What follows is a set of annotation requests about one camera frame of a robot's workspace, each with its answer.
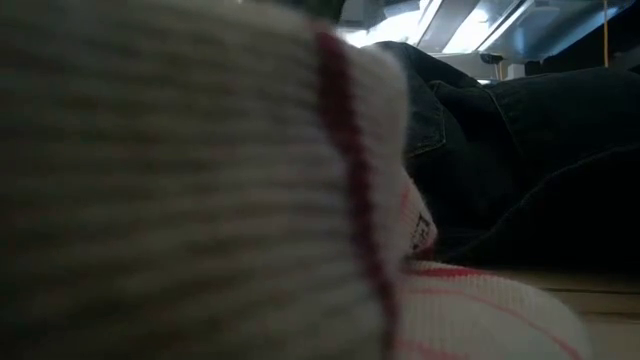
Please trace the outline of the dark denim jeans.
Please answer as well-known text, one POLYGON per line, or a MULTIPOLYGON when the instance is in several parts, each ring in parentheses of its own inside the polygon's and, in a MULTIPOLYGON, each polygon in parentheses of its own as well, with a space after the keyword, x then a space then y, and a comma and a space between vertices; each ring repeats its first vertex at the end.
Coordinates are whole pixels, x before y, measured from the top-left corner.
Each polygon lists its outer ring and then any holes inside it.
POLYGON ((640 277, 640 74, 592 68, 483 85, 383 42, 409 97, 404 165, 435 259, 640 277))

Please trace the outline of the white striped cloth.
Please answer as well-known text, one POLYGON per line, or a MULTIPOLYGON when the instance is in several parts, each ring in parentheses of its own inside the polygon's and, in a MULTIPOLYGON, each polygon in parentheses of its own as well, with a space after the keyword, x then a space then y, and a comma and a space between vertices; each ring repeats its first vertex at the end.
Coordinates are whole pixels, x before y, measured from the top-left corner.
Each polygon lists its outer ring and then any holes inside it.
POLYGON ((578 317, 547 293, 432 258, 439 232, 405 161, 444 141, 410 45, 314 34, 318 112, 344 166, 350 242, 382 321, 383 360, 589 360, 578 317))

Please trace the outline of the pale pink garment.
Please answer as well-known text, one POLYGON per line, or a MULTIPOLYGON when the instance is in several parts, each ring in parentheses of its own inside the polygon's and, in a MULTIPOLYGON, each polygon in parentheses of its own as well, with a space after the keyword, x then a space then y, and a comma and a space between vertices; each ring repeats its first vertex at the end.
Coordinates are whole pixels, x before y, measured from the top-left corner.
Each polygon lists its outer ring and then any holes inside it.
POLYGON ((278 5, 0 0, 0 360, 388 360, 353 54, 278 5))

